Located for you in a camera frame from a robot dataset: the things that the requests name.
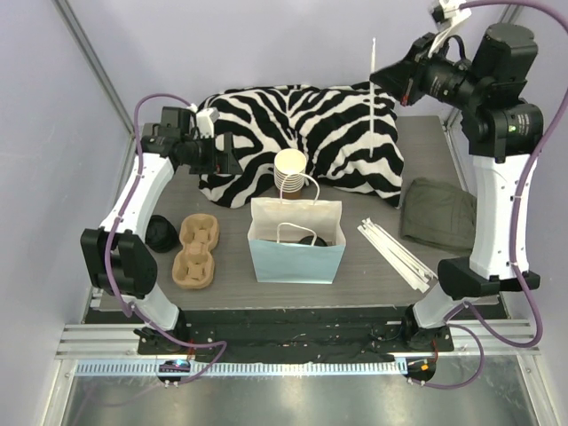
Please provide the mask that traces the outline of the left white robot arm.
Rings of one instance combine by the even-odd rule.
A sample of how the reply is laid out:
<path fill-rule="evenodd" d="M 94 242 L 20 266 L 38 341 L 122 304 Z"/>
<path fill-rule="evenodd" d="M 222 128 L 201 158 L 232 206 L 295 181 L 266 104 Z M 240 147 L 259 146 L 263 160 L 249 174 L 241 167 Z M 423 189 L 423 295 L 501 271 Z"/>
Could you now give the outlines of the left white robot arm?
<path fill-rule="evenodd" d="M 191 173 L 242 172 L 234 156 L 233 137 L 218 144 L 214 107 L 166 106 L 158 123 L 135 135 L 136 157 L 126 186 L 108 216 L 80 239 L 91 284 L 107 292 L 127 316 L 137 315 L 168 353 L 182 352 L 189 342 L 183 311 L 157 282 L 158 267 L 145 244 L 155 205 L 178 167 Z"/>

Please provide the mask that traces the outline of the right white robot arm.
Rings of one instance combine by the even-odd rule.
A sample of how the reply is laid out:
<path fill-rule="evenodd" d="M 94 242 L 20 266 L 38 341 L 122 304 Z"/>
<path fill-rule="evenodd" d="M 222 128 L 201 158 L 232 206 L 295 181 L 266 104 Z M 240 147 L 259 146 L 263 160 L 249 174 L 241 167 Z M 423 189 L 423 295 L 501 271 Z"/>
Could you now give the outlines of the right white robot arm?
<path fill-rule="evenodd" d="M 459 109 L 477 181 L 471 254 L 440 261 L 438 283 L 406 310 L 400 337 L 413 351 L 423 349 L 478 298 L 529 294 L 540 285 L 525 253 L 525 197 L 544 121 L 541 110 L 520 97 L 538 53 L 533 32 L 497 23 L 485 31 L 474 59 L 452 62 L 447 49 L 428 33 L 402 60 L 369 77 L 403 106 L 429 95 Z"/>

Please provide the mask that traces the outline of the light blue paper bag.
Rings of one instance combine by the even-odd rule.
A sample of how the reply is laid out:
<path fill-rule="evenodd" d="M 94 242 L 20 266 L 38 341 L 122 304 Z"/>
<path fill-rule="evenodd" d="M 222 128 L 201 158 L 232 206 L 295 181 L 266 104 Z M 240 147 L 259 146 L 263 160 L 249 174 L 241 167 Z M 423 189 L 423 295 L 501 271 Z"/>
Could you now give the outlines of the light blue paper bag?
<path fill-rule="evenodd" d="M 346 238 L 341 227 L 343 203 L 320 198 L 320 188 L 308 200 L 256 197 L 250 202 L 248 246 L 260 283 L 323 284 L 334 282 Z M 319 236 L 327 247 L 298 244 Z"/>

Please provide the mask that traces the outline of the black plastic cup lid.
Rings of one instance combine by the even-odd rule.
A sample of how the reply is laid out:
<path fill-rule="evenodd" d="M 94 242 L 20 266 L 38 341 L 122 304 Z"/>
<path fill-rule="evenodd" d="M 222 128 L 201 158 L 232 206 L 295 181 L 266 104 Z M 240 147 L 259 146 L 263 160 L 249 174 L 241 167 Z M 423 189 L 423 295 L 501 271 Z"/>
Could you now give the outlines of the black plastic cup lid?
<path fill-rule="evenodd" d="M 325 240 L 323 240 L 319 236 L 312 236 L 308 235 L 303 237 L 298 244 L 306 245 L 306 246 L 313 246 L 313 247 L 327 247 L 328 244 Z"/>

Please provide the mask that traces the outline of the single white straw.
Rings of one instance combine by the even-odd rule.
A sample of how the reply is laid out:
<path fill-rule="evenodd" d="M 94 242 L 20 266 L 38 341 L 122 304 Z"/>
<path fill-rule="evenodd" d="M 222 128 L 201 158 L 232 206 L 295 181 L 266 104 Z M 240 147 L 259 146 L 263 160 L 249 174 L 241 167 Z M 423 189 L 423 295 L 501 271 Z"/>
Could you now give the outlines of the single white straw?
<path fill-rule="evenodd" d="M 375 72 L 376 66 L 376 37 L 372 38 L 372 49 L 370 55 L 369 72 L 369 134 L 370 147 L 369 154 L 372 157 L 375 151 L 375 85 L 371 81 L 371 75 Z"/>

